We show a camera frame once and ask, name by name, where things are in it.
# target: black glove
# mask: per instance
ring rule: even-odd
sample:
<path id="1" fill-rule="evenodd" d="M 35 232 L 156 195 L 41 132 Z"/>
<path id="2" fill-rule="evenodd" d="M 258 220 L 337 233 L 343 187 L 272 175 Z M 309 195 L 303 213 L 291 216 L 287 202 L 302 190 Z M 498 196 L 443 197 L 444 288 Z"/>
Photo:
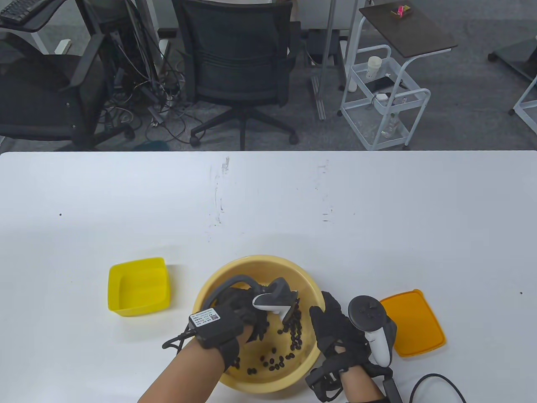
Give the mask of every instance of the black glove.
<path id="1" fill-rule="evenodd" d="M 326 358 L 336 355 L 335 346 L 344 347 L 350 356 L 350 365 L 361 365 L 374 378 L 380 375 L 391 377 L 391 369 L 372 364 L 371 350 L 365 333 L 357 329 L 341 312 L 341 305 L 334 297 L 323 291 L 325 310 L 318 306 L 309 309 L 311 324 L 317 338 L 317 347 Z"/>
<path id="2" fill-rule="evenodd" d="M 267 312 L 253 307 L 252 301 L 255 296 L 252 289 L 230 287 L 222 291 L 216 300 L 217 305 L 229 305 L 245 325 L 253 326 L 248 342 L 258 338 L 263 340 L 267 331 Z"/>

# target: label sticker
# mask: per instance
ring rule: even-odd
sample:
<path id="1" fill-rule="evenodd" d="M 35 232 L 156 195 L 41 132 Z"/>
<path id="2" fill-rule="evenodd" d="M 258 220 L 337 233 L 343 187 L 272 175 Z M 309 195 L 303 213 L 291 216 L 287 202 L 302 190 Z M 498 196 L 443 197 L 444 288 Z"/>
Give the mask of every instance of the label sticker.
<path id="1" fill-rule="evenodd" d="M 220 319 L 220 316 L 212 308 L 190 315 L 190 319 L 196 327 L 206 325 Z"/>

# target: caster wheel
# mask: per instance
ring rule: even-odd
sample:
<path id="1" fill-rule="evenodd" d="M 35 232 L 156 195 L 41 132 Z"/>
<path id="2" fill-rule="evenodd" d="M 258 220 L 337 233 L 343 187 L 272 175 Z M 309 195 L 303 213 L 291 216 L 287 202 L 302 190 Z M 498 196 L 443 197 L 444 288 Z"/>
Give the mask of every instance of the caster wheel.
<path id="1" fill-rule="evenodd" d="M 199 147 L 201 144 L 200 139 L 198 139 L 195 135 L 190 136 L 190 145 L 192 147 Z"/>
<path id="2" fill-rule="evenodd" d="M 134 130 L 132 129 L 132 127 L 127 128 L 124 131 L 123 135 L 125 136 L 127 140 L 134 140 L 134 138 L 136 137 L 136 134 L 134 133 Z"/>
<path id="3" fill-rule="evenodd" d="M 296 135 L 296 133 L 293 133 L 289 136 L 289 144 L 292 146 L 296 146 L 299 143 L 299 137 Z"/>

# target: forearm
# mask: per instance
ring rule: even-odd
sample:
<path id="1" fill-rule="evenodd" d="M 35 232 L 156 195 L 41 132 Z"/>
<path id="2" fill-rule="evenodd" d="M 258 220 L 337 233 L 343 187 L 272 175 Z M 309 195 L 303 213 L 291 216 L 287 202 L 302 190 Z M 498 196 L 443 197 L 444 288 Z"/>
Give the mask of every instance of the forearm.
<path id="1" fill-rule="evenodd" d="M 353 366 L 341 373 L 345 396 L 350 403 L 364 403 L 384 399 L 376 383 L 361 366 Z"/>
<path id="2" fill-rule="evenodd" d="M 237 338 L 242 346 L 251 326 Z M 138 403 L 205 403 L 224 372 L 224 360 L 215 349 L 204 349 L 196 339 L 173 359 Z"/>

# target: gray carpet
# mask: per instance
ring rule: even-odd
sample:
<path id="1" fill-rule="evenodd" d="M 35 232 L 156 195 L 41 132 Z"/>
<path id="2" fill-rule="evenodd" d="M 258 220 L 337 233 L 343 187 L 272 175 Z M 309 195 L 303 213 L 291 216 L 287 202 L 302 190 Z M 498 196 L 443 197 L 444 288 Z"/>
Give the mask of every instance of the gray carpet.
<path id="1" fill-rule="evenodd" d="M 517 116 L 508 116 L 509 110 L 528 85 L 528 82 L 503 65 L 490 63 L 487 54 L 511 43 L 535 37 L 537 2 L 533 0 L 486 1 L 475 0 L 414 0 L 458 41 L 452 52 L 415 61 L 409 67 L 410 75 L 432 92 L 431 101 L 417 127 L 410 144 L 414 150 L 476 150 L 476 149 L 536 149 L 537 136 Z M 65 37 L 58 27 L 49 33 Z M 361 46 L 382 43 L 383 39 L 368 28 Z M 327 119 L 319 121 L 311 93 L 309 78 L 316 74 L 299 61 L 291 75 L 291 92 L 288 104 L 283 108 L 260 108 L 297 130 L 300 144 L 290 146 L 287 135 L 261 123 L 251 121 L 247 125 L 246 149 L 248 150 L 363 150 L 360 141 L 344 118 L 336 116 L 342 93 L 338 91 L 339 78 L 335 70 L 329 72 L 325 108 Z M 206 103 L 193 107 L 191 113 L 205 121 L 225 108 Z M 407 112 L 402 119 L 407 123 L 413 118 Z M 146 141 L 144 132 L 149 123 L 147 117 L 137 131 L 137 138 L 127 142 L 118 137 L 99 146 L 101 150 L 131 150 Z M 183 125 L 170 118 L 168 128 L 179 133 Z M 187 129 L 196 125 L 188 119 Z M 162 128 L 150 128 L 152 140 L 169 140 Z M 188 140 L 184 133 L 182 139 Z M 10 150 L 53 150 L 60 143 L 14 141 L 4 145 Z M 173 150 L 190 150 L 190 145 L 175 140 L 169 145 Z M 238 150 L 238 123 L 230 122 L 207 131 L 201 150 Z"/>

